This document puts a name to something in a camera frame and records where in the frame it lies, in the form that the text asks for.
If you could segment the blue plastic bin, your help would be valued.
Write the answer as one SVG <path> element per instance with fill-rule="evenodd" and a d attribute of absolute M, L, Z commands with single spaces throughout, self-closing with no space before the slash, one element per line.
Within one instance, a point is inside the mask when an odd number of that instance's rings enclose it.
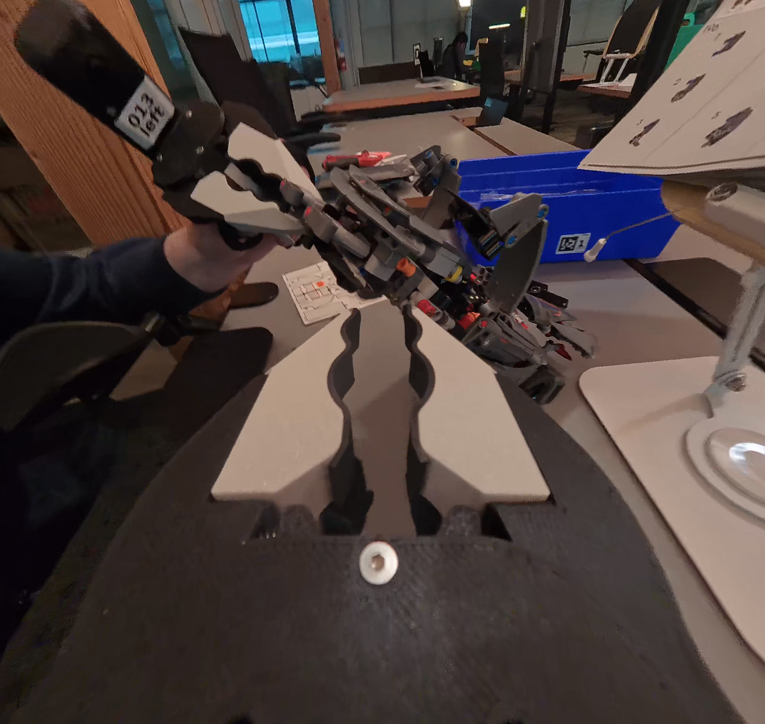
<path fill-rule="evenodd" d="M 679 228 L 656 177 L 580 169 L 587 151 L 461 161 L 460 196 L 473 207 L 497 208 L 513 193 L 538 193 L 549 208 L 541 264 L 583 262 L 607 238 L 598 261 L 654 259 Z"/>

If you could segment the thick wooden pillar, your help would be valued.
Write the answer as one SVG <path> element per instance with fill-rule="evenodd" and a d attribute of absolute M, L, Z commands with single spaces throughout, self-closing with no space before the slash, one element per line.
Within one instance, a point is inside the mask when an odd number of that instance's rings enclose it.
<path fill-rule="evenodd" d="M 165 86 L 130 0 L 78 1 Z M 33 2 L 1 0 L 1 112 L 16 139 L 92 244 L 163 236 L 185 227 L 186 220 L 154 185 L 148 159 L 21 59 L 14 31 Z"/>

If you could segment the person's left forearm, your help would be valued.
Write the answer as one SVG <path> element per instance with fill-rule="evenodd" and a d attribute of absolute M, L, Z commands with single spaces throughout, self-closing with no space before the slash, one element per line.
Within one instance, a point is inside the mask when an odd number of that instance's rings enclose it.
<path fill-rule="evenodd" d="M 172 269 L 164 239 L 129 239 L 83 258 L 2 250 L 1 343 L 45 323 L 185 315 L 214 296 Z"/>

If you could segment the wooden background desk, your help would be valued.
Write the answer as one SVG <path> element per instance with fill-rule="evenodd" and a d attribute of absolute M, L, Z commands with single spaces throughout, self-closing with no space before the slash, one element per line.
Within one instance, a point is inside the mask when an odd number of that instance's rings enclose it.
<path fill-rule="evenodd" d="M 338 90 L 324 100 L 321 112 L 338 115 L 399 108 L 443 108 L 474 102 L 480 94 L 478 85 L 455 79 L 436 78 L 429 82 L 403 79 Z"/>

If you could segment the white book stand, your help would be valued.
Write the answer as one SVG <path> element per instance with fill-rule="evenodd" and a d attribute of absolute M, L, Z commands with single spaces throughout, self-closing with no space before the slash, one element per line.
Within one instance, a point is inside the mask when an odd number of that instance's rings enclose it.
<path fill-rule="evenodd" d="M 579 387 L 746 644 L 764 658 L 764 195 L 666 182 L 683 223 L 748 256 L 718 358 L 603 366 Z"/>

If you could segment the person's left hand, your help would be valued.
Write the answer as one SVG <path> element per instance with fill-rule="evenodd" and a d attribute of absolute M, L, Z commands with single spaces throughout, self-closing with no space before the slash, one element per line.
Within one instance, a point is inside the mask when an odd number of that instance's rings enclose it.
<path fill-rule="evenodd" d="M 278 243 L 265 236 L 256 246 L 235 251 L 224 242 L 214 224 L 190 224 L 164 240 L 163 251 L 170 267 L 206 294 L 216 294 L 264 259 Z"/>

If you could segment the white sticker sheet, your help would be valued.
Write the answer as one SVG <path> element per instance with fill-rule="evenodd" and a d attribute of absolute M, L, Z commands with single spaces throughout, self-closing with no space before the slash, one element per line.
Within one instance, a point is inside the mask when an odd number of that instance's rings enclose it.
<path fill-rule="evenodd" d="M 284 273 L 282 281 L 306 326 L 386 300 L 384 297 L 363 299 L 358 294 L 341 289 L 324 260 Z"/>

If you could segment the wooden back chair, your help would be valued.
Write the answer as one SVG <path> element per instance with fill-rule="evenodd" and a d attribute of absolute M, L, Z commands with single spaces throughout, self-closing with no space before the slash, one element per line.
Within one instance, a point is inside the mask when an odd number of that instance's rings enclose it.
<path fill-rule="evenodd" d="M 633 0 L 620 16 L 601 55 L 597 83 L 621 82 L 636 73 L 663 0 Z"/>

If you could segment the person's body in dark clothing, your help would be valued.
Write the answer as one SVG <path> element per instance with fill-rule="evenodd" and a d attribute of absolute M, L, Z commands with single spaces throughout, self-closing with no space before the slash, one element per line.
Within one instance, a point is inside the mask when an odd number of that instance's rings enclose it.
<path fill-rule="evenodd" d="M 2 433 L 2 651 L 140 432 L 72 407 Z"/>

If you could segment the instruction booklet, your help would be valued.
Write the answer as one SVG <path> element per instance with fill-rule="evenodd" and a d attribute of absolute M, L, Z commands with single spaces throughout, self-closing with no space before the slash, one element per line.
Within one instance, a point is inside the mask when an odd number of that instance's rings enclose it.
<path fill-rule="evenodd" d="M 579 167 L 762 191 L 764 0 L 724 0 Z"/>

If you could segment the tall black cabinet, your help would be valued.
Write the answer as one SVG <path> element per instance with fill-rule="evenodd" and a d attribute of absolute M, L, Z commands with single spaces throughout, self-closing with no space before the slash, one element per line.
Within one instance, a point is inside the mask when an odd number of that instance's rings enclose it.
<path fill-rule="evenodd" d="M 571 0 L 525 0 L 521 86 L 554 98 L 568 43 Z"/>

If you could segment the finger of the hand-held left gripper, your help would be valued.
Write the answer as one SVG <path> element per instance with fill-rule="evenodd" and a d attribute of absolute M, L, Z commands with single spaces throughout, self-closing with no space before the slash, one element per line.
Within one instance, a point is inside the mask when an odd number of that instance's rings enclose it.
<path fill-rule="evenodd" d="M 276 202 L 283 211 L 310 204 L 324 207 L 307 172 L 280 140 L 240 123 L 229 136 L 227 154 L 234 169 L 227 170 L 226 176 L 242 190 Z"/>
<path fill-rule="evenodd" d="M 296 216 L 282 211 L 276 202 L 259 199 L 252 191 L 236 190 L 219 171 L 198 181 L 190 199 L 219 214 L 226 224 L 245 235 L 269 234 L 286 241 L 304 234 L 303 224 Z"/>

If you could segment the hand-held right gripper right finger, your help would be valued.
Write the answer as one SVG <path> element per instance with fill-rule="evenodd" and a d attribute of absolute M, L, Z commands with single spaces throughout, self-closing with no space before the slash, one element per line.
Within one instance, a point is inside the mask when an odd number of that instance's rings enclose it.
<path fill-rule="evenodd" d="M 495 371 L 426 314 L 403 312 L 415 394 L 406 492 L 416 534 L 436 534 L 454 510 L 479 522 L 499 506 L 544 504 L 550 488 Z"/>

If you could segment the grey lego car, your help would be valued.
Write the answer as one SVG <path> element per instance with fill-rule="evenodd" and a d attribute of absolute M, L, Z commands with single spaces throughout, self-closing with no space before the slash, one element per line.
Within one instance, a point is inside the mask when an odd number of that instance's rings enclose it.
<path fill-rule="evenodd" d="M 575 325 L 568 301 L 535 282 L 549 211 L 538 193 L 513 193 L 476 209 L 459 196 L 457 161 L 432 147 L 415 158 L 415 187 L 430 191 L 419 216 L 357 167 L 330 172 L 322 201 L 287 180 L 280 192 L 349 292 L 419 309 L 531 399 L 562 390 L 560 359 L 594 355 L 592 334 Z"/>

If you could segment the red handled tool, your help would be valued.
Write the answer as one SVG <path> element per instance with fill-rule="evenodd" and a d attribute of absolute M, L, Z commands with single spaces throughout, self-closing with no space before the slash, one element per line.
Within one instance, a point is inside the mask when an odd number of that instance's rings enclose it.
<path fill-rule="evenodd" d="M 322 161 L 322 168 L 330 172 L 335 168 L 348 170 L 351 167 L 375 167 L 392 157 L 389 151 L 360 151 L 352 155 L 327 155 Z"/>

